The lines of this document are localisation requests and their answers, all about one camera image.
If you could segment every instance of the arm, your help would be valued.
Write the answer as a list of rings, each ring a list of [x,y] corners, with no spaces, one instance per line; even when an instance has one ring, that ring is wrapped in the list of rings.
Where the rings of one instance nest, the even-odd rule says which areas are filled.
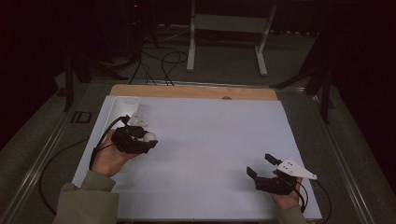
[[[116,184],[110,177],[137,155],[119,152],[111,142],[113,133],[110,131],[101,145],[105,148],[97,153],[81,188],[73,184],[62,187],[53,224],[117,222],[119,194],[110,192]]]

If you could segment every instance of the left hand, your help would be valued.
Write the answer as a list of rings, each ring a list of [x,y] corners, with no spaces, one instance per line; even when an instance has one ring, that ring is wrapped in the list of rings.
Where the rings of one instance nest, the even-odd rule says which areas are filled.
[[[118,173],[125,162],[138,156],[138,154],[120,152],[111,141],[111,136],[114,132],[115,130],[110,130],[108,132],[106,140],[100,146],[100,148],[105,148],[96,154],[91,167],[92,171],[107,177],[111,177]]]

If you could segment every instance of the white sheet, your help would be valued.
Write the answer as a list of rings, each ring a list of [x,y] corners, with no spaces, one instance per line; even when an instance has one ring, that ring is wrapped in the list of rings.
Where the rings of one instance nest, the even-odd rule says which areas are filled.
[[[115,109],[114,99],[107,96],[96,121],[73,180],[78,186]],[[274,219],[274,203],[268,193],[255,190],[247,166],[273,177],[275,166],[265,160],[265,153],[304,166],[279,101],[140,97],[138,111],[159,143],[113,177],[113,191],[120,194],[119,218]],[[305,218],[321,218],[309,182],[303,185],[309,194]]]

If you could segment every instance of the dark background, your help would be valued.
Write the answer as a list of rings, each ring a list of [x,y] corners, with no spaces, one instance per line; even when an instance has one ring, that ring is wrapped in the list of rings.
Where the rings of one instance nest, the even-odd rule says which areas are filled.
[[[117,54],[118,48],[123,48],[111,44],[114,43],[111,38],[125,39],[125,36],[108,36],[117,31],[111,33],[103,30],[106,28],[103,22],[109,22],[108,14],[120,14],[117,6],[128,1],[113,1],[115,6],[109,7],[110,12],[100,7],[104,2],[1,2],[3,136],[0,148],[57,91],[53,78],[64,71],[65,40],[94,60],[101,61],[111,60],[112,54]],[[200,2],[197,11],[204,13],[216,11],[220,14],[254,16],[268,11],[269,1],[250,1],[258,5],[256,11],[244,7],[241,1]],[[273,31],[319,34],[304,69],[323,64],[329,66],[332,84],[339,88],[383,173],[393,190],[396,190],[396,183],[391,177],[391,173],[396,171],[392,159],[396,145],[396,106],[393,100],[396,84],[395,3],[384,0],[272,2],[278,3]],[[152,3],[154,23],[190,24],[190,1],[157,0]],[[147,14],[134,13],[141,19]],[[123,23],[135,19],[122,17],[112,22]],[[130,38],[129,41],[134,43],[137,40]]]

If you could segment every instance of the table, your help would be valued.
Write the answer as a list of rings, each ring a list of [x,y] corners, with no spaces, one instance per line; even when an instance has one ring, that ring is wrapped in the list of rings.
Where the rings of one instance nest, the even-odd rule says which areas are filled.
[[[120,95],[140,98],[139,108],[148,121],[146,129],[159,138],[159,144],[148,154],[133,159],[113,177],[117,181],[113,191],[120,194],[120,219],[258,221],[276,218],[269,194],[255,190],[246,174],[246,167],[250,166],[259,175],[273,176],[274,166],[264,160],[264,151],[282,160],[290,156],[303,164],[274,91],[116,85],[93,128],[73,180],[76,185],[86,173],[92,146],[105,128],[112,102]],[[310,202],[305,217],[319,219],[313,190],[306,180],[303,184]]]
[[[195,13],[195,0],[191,0],[190,47],[187,60],[187,71],[192,72],[194,69],[196,48],[195,30],[234,31],[262,34],[262,41],[259,46],[256,46],[255,51],[260,75],[266,77],[268,74],[262,51],[268,38],[275,12],[276,5],[272,5],[269,15],[265,18],[198,14]]]

